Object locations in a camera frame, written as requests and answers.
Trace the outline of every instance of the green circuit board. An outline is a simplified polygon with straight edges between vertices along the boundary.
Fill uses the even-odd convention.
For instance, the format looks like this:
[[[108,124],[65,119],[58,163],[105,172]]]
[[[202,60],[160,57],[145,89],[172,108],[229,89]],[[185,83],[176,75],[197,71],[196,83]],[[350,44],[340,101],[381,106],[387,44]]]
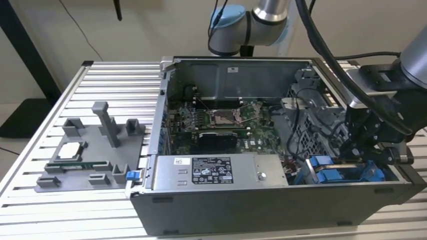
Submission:
[[[274,123],[261,102],[245,101],[236,109],[194,109],[180,106],[172,113],[169,126],[173,155],[192,154],[192,148],[197,147],[198,134],[209,132],[237,135],[234,148],[224,154],[284,153]]]

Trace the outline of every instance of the cable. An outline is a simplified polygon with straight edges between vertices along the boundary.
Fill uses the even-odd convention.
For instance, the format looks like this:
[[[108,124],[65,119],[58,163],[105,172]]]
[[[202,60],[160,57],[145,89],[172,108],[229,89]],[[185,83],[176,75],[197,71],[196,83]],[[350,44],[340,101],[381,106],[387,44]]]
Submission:
[[[310,38],[310,44],[314,49],[318,50],[318,53],[330,68],[337,79],[342,83],[344,87],[350,91],[353,96],[360,100],[368,109],[376,114],[376,116],[401,134],[411,135],[412,130],[404,125],[401,120],[392,116],[381,106],[372,100],[372,98],[362,92],[357,84],[350,80],[349,76],[344,72],[341,66],[338,65],[328,46],[321,38],[318,30],[314,26],[313,19],[309,16],[305,0],[294,0],[296,8],[300,15],[301,22],[304,24],[308,37]]]
[[[361,58],[368,58],[368,57],[376,57],[376,56],[395,56],[400,57],[400,52],[396,51],[376,51],[376,52],[368,52],[368,53],[361,53],[356,55],[349,55],[349,56],[336,56],[336,60],[349,60],[349,59],[361,59]]]
[[[100,59],[101,61],[104,61],[104,59],[101,58],[101,55],[98,54],[98,52],[96,51],[94,47],[92,46],[92,44],[90,44],[90,42],[89,42],[89,39],[88,39],[88,37],[86,37],[86,35],[85,35],[85,32],[82,31],[82,29],[81,29],[81,27],[80,27],[76,19],[73,18],[72,14],[69,13],[69,11],[68,11],[64,3],[62,3],[62,0],[58,0],[58,2],[60,2],[60,4],[61,4],[61,6],[64,7],[65,12],[66,12],[68,16],[70,17],[73,23],[76,24],[77,28],[80,29],[80,32],[81,32],[81,34],[82,34],[82,36],[84,36],[84,39],[85,39],[86,44],[89,45],[89,47],[92,48],[93,52],[94,52],[96,55],[98,56],[98,59]]]
[[[294,95],[293,99],[294,99],[294,104],[296,104],[294,120],[293,120],[293,125],[292,125],[292,132],[290,132],[290,135],[288,136],[286,141],[285,141],[285,150],[290,154],[290,156],[294,160],[300,160],[302,162],[304,159],[294,152],[290,151],[290,141],[293,139],[293,135],[294,135],[296,128],[298,125],[298,121],[300,121],[300,105],[298,105],[296,95]]]
[[[310,0],[309,7],[308,7],[309,16],[312,15],[314,4],[316,4],[316,0]],[[361,58],[376,57],[376,56],[396,56],[396,57],[400,57],[400,52],[376,51],[376,52],[368,52],[368,53],[361,53],[361,54],[356,54],[356,55],[336,56],[334,59],[336,60],[350,60],[350,59],[361,59]]]
[[[12,150],[5,149],[5,148],[2,148],[2,147],[0,147],[0,150],[6,151],[6,152],[9,152],[10,154],[20,155],[16,151],[12,151]]]
[[[306,100],[298,96],[298,93],[300,93],[302,90],[312,90],[312,91],[317,92],[320,95],[321,95],[321,92],[320,92],[316,88],[310,88],[310,87],[304,87],[304,88],[301,88],[301,89],[296,92],[294,96],[296,96],[300,100],[302,100],[306,105],[310,105],[309,102],[306,102]],[[317,122],[325,127],[325,129],[329,130],[329,131],[332,131],[330,126],[321,120],[321,118],[318,117],[318,114],[317,114],[317,112],[316,112],[314,110],[312,111],[312,115],[313,115],[314,119],[317,120]]]
[[[213,20],[213,14],[214,14],[214,10],[218,6],[218,0],[214,1],[214,7],[213,7],[213,11],[212,11],[212,15],[210,15],[210,20],[208,21],[208,26],[206,26],[206,36],[210,36],[210,25],[212,25],[212,20]]]
[[[210,27],[210,33],[209,33],[208,39],[206,39],[206,47],[208,47],[208,48],[209,48],[210,38],[212,38],[213,33],[214,33],[214,31],[216,31],[214,27],[216,27],[216,25],[217,25],[218,22],[220,22],[220,19],[221,19],[221,16],[222,16],[222,11],[224,11],[224,8],[225,8],[226,3],[228,3],[228,0],[225,0],[225,1],[224,1],[224,4],[221,5],[221,8],[220,8],[220,10],[218,10],[218,12],[217,12],[217,14],[216,14],[216,17],[214,17],[214,20],[213,20],[213,23],[212,23],[212,27],[210,27],[210,24],[208,25],[208,27]]]
[[[316,0],[310,0],[309,7],[308,7],[309,15],[312,15],[314,4],[316,4]]]

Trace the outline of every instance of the metal case frame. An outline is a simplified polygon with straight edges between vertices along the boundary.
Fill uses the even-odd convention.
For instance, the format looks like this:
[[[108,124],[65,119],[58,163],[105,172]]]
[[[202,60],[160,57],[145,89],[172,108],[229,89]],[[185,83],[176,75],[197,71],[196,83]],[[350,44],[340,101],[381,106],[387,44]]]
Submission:
[[[312,64],[340,105],[350,97],[324,63],[317,58],[217,58],[174,57],[193,60],[306,61]],[[162,81],[160,92],[166,90]],[[261,232],[336,226],[356,226],[381,207],[404,203],[427,186],[409,165],[389,167],[397,181],[290,185],[272,189],[154,191],[153,174],[160,123],[166,94],[158,95],[152,137],[149,140],[145,178],[134,186],[130,202],[152,236]]]

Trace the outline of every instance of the power supply label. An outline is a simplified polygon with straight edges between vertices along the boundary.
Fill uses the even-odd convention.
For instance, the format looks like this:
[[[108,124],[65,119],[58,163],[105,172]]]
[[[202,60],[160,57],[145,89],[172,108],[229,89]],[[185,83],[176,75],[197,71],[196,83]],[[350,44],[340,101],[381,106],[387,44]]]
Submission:
[[[233,183],[229,157],[193,157],[190,171],[193,184]]]

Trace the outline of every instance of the screw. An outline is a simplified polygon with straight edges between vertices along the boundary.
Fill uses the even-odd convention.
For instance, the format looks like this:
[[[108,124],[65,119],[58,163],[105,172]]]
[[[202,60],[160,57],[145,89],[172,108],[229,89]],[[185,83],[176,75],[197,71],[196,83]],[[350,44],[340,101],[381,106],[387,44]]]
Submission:
[[[265,178],[266,178],[266,174],[262,173],[262,172],[258,172],[258,173],[257,173],[257,179],[258,179],[260,181],[264,181]]]

